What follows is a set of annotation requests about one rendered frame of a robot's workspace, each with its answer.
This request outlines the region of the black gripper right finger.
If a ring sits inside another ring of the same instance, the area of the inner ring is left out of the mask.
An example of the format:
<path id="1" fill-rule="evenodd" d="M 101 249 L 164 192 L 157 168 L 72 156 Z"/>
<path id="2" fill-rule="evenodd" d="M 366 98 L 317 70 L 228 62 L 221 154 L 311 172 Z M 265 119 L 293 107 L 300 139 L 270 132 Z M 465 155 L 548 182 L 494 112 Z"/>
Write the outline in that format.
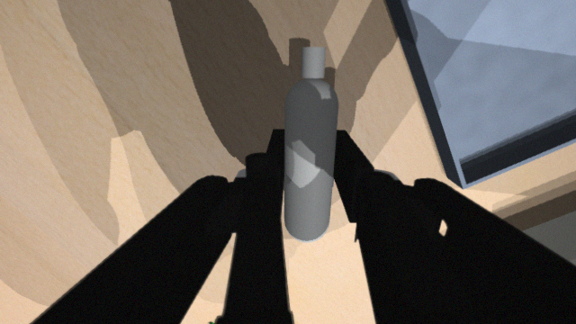
<path id="1" fill-rule="evenodd" d="M 375 324 L 576 324 L 576 265 L 453 187 L 374 169 L 345 130 L 333 177 Z"/>

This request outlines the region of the grey gas cylinder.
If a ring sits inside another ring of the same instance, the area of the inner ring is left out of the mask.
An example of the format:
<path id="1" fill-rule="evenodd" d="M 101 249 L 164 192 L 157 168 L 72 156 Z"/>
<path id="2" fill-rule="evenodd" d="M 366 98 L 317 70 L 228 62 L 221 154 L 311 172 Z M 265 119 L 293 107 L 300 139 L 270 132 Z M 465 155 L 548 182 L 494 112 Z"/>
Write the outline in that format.
<path id="1" fill-rule="evenodd" d="M 301 48 L 301 77 L 284 104 L 284 225 L 296 240 L 321 239 L 330 222 L 338 96 L 320 79 L 326 48 Z"/>

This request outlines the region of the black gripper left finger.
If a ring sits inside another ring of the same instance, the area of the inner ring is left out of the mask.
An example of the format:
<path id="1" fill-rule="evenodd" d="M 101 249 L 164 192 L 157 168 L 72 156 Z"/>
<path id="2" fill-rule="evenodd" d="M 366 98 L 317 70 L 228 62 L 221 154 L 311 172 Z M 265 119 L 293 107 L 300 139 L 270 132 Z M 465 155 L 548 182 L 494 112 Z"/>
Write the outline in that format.
<path id="1" fill-rule="evenodd" d="M 207 175 L 30 324 L 181 324 L 236 233 L 214 324 L 294 324 L 282 229 L 284 130 L 233 182 Z M 241 206 L 241 207 L 240 207 Z"/>

